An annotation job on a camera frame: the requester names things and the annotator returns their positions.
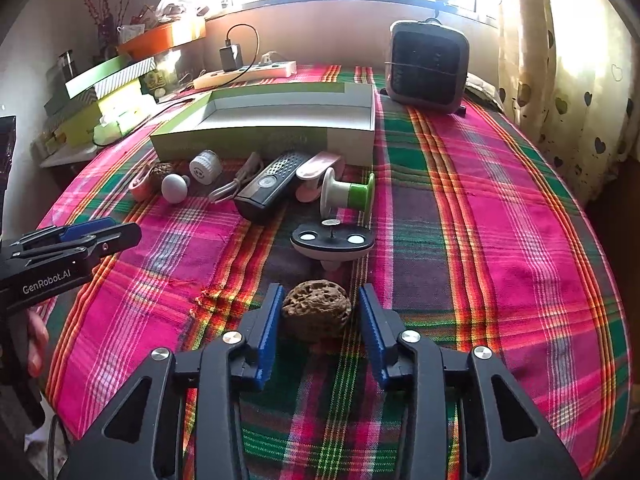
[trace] silver screw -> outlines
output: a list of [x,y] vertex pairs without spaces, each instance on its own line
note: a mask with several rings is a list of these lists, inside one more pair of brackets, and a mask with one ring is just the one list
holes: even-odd
[[489,359],[493,354],[494,353],[491,352],[491,349],[486,346],[476,346],[474,348],[474,355],[478,359]]
[[151,358],[154,361],[163,361],[169,357],[170,353],[167,348],[156,348],[151,352]]
[[231,332],[227,332],[222,336],[222,341],[224,341],[228,345],[235,345],[242,341],[242,334],[232,330]]
[[335,238],[335,234],[334,234],[334,227],[338,227],[338,225],[340,225],[342,222],[340,222],[337,218],[332,219],[329,218],[328,220],[322,220],[322,225],[324,227],[328,227],[329,228],[329,237],[330,238]]
[[420,341],[420,334],[415,330],[405,330],[401,333],[400,337],[402,338],[402,341],[406,341],[407,343],[417,343]]

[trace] remote control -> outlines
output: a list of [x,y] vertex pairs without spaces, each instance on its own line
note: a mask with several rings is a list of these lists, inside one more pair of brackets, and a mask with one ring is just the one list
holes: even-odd
[[238,212],[250,222],[264,223],[296,183],[296,170],[311,158],[300,152],[285,152],[259,173],[236,197]]

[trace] human hand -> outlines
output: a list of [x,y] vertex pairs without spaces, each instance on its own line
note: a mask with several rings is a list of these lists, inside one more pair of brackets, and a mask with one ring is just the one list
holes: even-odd
[[33,310],[27,311],[27,333],[29,334],[29,354],[27,371],[31,377],[42,373],[44,356],[49,343],[49,332],[42,318]]

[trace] colorful striped tablecloth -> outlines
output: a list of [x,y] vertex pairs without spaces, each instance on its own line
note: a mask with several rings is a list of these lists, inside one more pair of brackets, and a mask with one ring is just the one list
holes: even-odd
[[[340,66],[301,67],[294,80],[383,86],[370,69]],[[444,116],[376,94],[377,243],[357,264],[325,274],[289,242],[300,223],[319,217],[317,203],[290,202],[258,226],[233,203],[209,204],[203,187],[177,206],[132,200],[127,185],[155,157],[148,134],[180,106],[101,153],[42,222],[108,215],[143,232],[138,247],[104,260],[77,296],[41,307],[55,344],[46,396],[74,436],[153,348],[198,348],[258,307],[269,283],[291,288],[327,277],[353,301],[357,286],[371,282],[385,308],[442,346],[500,352],[584,476],[616,448],[630,368],[612,275],[584,212],[501,115],[468,100],[465,118]],[[363,182],[368,171],[348,169],[346,179]],[[280,338],[266,390],[241,399],[252,478],[391,478],[402,409],[402,398],[384,394],[370,373],[355,320],[341,338],[313,346]],[[457,438],[450,449],[453,479]]]

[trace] power strip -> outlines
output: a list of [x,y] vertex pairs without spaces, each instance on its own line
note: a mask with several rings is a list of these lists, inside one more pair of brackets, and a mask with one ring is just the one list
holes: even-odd
[[[204,90],[212,88],[213,86],[221,86],[237,77],[238,74],[245,69],[246,67],[234,70],[233,72],[223,72],[222,70],[218,70],[217,72],[206,73],[193,81],[193,87],[196,90]],[[271,63],[270,65],[252,67],[234,82],[241,83],[245,81],[255,81],[257,79],[286,78],[291,77],[293,74],[297,73],[297,71],[295,61]]]

